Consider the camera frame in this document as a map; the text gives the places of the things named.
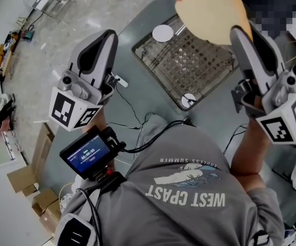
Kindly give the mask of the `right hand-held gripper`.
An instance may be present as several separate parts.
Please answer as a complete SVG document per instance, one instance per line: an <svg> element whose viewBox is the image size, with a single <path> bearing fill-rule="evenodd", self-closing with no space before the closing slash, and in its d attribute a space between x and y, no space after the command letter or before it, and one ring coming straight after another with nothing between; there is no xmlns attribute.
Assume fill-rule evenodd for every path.
<svg viewBox="0 0 296 246"><path fill-rule="evenodd" d="M249 21L252 40L239 26L232 27L230 41L246 80L231 91L236 111L245 109L275 145L296 145L296 75L285 71L276 42ZM269 89L273 77L279 78ZM256 95L248 80L257 83L262 107L255 106Z"/></svg>

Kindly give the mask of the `person's right hand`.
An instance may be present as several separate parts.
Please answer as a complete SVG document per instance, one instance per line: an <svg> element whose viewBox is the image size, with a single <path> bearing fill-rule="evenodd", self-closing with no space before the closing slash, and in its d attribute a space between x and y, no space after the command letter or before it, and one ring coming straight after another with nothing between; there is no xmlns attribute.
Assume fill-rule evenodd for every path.
<svg viewBox="0 0 296 246"><path fill-rule="evenodd" d="M250 113L264 113L264 108L262 105L262 98L252 92L247 95L248 109Z"/></svg>

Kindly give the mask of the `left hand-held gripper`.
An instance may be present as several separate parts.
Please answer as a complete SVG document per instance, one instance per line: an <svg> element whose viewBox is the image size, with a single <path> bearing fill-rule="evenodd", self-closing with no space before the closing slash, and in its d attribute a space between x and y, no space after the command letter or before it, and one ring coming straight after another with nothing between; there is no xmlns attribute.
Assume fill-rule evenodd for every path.
<svg viewBox="0 0 296 246"><path fill-rule="evenodd" d="M49 117L65 130L86 127L113 95L116 78L107 72L117 45L116 32L107 29L89 35L73 49L70 71L53 87L49 107Z"/></svg>

